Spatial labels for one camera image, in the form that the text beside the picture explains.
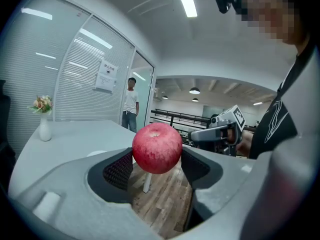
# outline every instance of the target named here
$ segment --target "white pole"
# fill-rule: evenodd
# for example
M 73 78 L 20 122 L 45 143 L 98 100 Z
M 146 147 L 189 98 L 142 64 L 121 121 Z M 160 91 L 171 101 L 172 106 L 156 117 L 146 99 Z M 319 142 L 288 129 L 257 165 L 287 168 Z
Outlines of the white pole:
M 150 182 L 151 182 L 151 176 L 152 176 L 152 173 L 147 172 L 145 174 L 145 182 L 144 182 L 144 185 L 143 185 L 143 192 L 144 193 L 148 193 L 148 191 L 149 191 Z

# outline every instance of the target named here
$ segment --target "white table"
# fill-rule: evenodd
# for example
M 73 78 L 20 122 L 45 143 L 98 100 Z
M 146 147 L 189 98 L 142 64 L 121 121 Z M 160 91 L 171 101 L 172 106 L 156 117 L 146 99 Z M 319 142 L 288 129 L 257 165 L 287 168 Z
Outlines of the white table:
M 94 151 L 132 147 L 135 137 L 134 132 L 109 120 L 48 123 L 52 139 L 41 141 L 37 128 L 16 162 L 8 190 L 12 199 L 56 166 L 85 158 Z

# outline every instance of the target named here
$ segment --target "ceiling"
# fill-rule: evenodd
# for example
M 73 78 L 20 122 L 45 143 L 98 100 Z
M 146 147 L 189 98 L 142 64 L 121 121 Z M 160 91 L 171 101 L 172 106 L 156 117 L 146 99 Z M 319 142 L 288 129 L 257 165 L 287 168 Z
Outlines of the ceiling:
M 139 26 L 150 40 L 165 47 L 178 40 L 221 43 L 255 43 L 259 49 L 272 46 L 289 64 L 295 59 L 295 49 L 259 34 L 235 15 L 234 9 L 219 12 L 215 0 L 194 0 L 197 17 L 188 18 L 181 0 L 108 0 Z
M 244 83 L 237 83 L 228 80 L 216 80 L 214 78 L 161 78 L 156 80 L 155 87 L 157 88 L 158 97 L 166 95 L 170 97 L 173 93 L 189 92 L 192 87 L 197 87 L 200 94 L 211 93 L 220 96 L 237 98 L 249 104 L 258 102 L 268 102 L 276 97 L 276 93 L 267 89 L 258 88 Z

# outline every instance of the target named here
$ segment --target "window blinds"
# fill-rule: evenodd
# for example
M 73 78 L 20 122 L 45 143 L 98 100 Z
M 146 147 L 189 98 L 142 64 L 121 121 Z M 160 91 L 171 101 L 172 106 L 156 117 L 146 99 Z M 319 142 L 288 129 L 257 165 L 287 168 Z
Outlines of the window blinds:
M 30 0 L 7 28 L 0 48 L 0 79 L 11 97 L 7 135 L 19 156 L 40 123 L 27 109 L 36 95 L 54 95 L 67 49 L 89 14 L 63 0 Z
M 68 52 L 55 97 L 56 121 L 112 120 L 119 123 L 134 47 L 92 17 Z M 118 67 L 113 92 L 94 89 L 102 59 Z

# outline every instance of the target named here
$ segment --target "white wall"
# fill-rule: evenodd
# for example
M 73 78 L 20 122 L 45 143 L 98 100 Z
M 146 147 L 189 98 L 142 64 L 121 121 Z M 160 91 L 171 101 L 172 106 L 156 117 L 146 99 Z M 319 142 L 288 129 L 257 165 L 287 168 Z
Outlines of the white wall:
M 108 0 L 67 0 L 79 7 L 87 9 L 115 28 L 131 41 L 150 61 L 153 66 L 158 65 L 160 53 L 157 46 L 151 43 L 144 33 L 123 12 Z
M 169 100 L 191 102 L 193 98 L 197 98 L 199 100 L 199 104 L 213 105 L 225 109 L 234 105 L 238 105 L 240 107 L 249 107 L 256 110 L 256 107 L 253 106 L 252 102 L 250 101 L 236 97 L 230 97 L 226 94 L 220 94 L 216 92 L 201 91 L 200 94 L 190 94 L 188 90 L 183 90 L 169 92 L 166 94 L 169 97 Z
M 154 103 L 155 108 L 159 110 L 173 111 L 199 117 L 202 117 L 202 112 L 204 110 L 204 105 L 199 102 L 164 99 L 163 101 Z
M 275 54 L 274 46 L 253 43 L 174 42 L 164 49 L 157 67 L 160 78 L 210 76 L 234 79 L 276 91 L 290 65 Z

